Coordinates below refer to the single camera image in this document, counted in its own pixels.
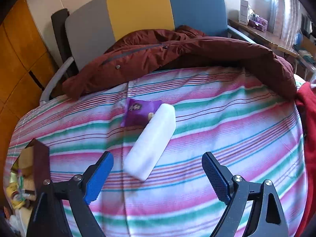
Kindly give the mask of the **purple snack packet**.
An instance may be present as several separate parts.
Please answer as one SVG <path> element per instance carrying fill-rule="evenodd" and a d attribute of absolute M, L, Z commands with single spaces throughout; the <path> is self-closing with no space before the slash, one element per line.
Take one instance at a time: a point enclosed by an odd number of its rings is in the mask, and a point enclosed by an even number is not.
<path fill-rule="evenodd" d="M 128 98 L 121 126 L 145 127 L 161 104 L 162 101 L 144 101 Z"/>

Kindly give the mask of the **gold cardboard box tray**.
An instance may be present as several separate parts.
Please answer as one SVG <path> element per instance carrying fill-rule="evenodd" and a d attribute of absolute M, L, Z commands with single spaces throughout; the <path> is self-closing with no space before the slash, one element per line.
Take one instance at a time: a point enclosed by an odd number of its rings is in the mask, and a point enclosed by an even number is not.
<path fill-rule="evenodd" d="M 9 169 L 5 192 L 12 210 L 32 205 L 44 181 L 51 179 L 49 148 L 37 139 L 32 139 Z"/>

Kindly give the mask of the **striped pink green tablecloth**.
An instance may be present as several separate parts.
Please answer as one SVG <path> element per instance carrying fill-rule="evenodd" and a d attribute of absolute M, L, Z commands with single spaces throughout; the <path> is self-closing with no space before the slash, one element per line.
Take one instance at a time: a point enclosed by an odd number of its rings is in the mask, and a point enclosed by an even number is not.
<path fill-rule="evenodd" d="M 123 171 L 123 160 L 141 134 L 138 127 L 121 126 L 128 98 L 161 100 L 175 108 L 174 135 L 145 182 Z M 225 205 L 202 169 L 208 151 L 247 181 L 273 182 L 290 236 L 303 217 L 308 183 L 295 103 L 244 70 L 158 72 L 79 100 L 55 98 L 17 123 L 5 185 L 12 164 L 32 139 L 49 148 L 55 182 L 83 173 L 104 151 L 113 154 L 113 169 L 90 204 L 106 236 L 209 236 Z"/>

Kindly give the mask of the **red cloth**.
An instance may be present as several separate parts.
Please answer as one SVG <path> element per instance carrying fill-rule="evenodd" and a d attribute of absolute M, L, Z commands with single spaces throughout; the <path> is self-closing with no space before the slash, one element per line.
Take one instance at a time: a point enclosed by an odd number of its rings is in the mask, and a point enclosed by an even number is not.
<path fill-rule="evenodd" d="M 308 194 L 302 220 L 295 236 L 315 236 L 315 84 L 305 82 L 295 96 L 302 121 Z"/>

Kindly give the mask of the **wooden cabinet panels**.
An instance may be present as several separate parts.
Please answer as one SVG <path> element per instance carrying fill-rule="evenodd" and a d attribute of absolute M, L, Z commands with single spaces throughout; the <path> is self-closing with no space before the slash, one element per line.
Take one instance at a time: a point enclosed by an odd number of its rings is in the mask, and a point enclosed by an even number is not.
<path fill-rule="evenodd" d="M 17 0 L 1 23 L 1 163 L 5 162 L 11 135 L 56 72 L 31 16 L 27 0 Z"/>

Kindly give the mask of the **side shelf with boxes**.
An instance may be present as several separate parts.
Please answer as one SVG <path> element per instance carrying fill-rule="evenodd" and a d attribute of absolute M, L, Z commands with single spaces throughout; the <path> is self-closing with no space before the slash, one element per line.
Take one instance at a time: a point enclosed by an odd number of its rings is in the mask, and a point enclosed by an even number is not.
<path fill-rule="evenodd" d="M 261 15 L 261 12 L 263 12 L 264 18 L 267 18 L 269 16 L 270 12 L 270 3 L 265 0 L 251 0 L 250 5 L 254 5 L 254 12 L 259 12 L 259 15 Z M 290 46 L 289 42 L 285 39 L 279 38 L 278 35 L 275 33 L 269 32 L 268 30 L 265 32 L 262 32 L 258 29 L 255 29 L 251 26 L 245 26 L 243 24 L 240 24 L 238 21 L 239 18 L 239 9 L 240 9 L 240 0 L 236 0 L 233 2 L 228 2 L 227 0 L 227 14 L 229 19 L 229 25 L 232 27 L 235 27 L 236 29 L 241 29 L 242 33 L 244 32 L 246 36 L 252 38 L 257 43 L 263 44 L 273 50 L 279 51 L 279 53 L 283 53 L 285 55 L 288 55 L 290 57 L 293 57 L 295 59 L 295 63 L 298 65 L 301 65 L 301 67 L 304 67 L 304 79 L 310 79 L 311 75 L 315 76 L 315 65 L 312 63 L 309 63 L 306 59 L 307 57 L 302 56 L 302 53 L 297 53 L 297 51 L 293 48 L 293 45 Z M 300 48 L 308 50 L 309 43 L 311 43 L 306 36 L 302 35 L 302 41 L 300 42 Z"/>

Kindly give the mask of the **grey yellow blue chair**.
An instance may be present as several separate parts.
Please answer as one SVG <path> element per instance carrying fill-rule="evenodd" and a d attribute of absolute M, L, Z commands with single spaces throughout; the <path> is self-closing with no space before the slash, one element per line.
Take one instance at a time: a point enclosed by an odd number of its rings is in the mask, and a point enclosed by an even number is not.
<path fill-rule="evenodd" d="M 44 89 L 40 103 L 49 96 L 66 70 L 82 70 L 123 36 L 142 29 L 173 30 L 187 25 L 208 36 L 248 37 L 228 25 L 224 0 L 92 0 L 69 12 L 65 28 L 72 56 Z"/>

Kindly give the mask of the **dark red puffer jacket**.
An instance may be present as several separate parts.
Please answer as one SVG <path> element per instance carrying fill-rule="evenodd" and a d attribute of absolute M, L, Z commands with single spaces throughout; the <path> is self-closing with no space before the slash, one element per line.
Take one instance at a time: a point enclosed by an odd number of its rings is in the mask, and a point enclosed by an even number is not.
<path fill-rule="evenodd" d="M 244 68 L 285 99 L 292 99 L 297 92 L 291 64 L 271 49 L 237 39 L 207 36 L 185 25 L 174 31 L 143 29 L 127 34 L 66 80 L 63 91 L 78 99 L 153 71 L 202 66 Z"/>

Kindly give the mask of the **black rolled mat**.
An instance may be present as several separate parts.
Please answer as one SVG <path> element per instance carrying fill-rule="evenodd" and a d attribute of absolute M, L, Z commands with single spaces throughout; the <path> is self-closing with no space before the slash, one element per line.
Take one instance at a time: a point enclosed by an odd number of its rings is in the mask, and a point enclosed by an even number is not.
<path fill-rule="evenodd" d="M 65 28 L 65 22 L 69 15 L 70 13 L 66 8 L 51 15 L 55 40 L 63 63 L 72 56 Z"/>

